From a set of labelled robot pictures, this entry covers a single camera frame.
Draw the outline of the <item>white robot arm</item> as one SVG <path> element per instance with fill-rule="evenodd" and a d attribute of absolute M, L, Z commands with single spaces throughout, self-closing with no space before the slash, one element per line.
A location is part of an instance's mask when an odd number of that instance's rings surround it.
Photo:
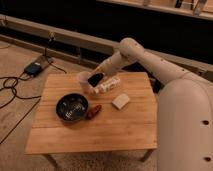
<path fill-rule="evenodd" d="M 93 72 L 110 77 L 135 62 L 163 85 L 157 106 L 157 171 L 213 171 L 213 82 L 132 38 L 122 39 Z"/>

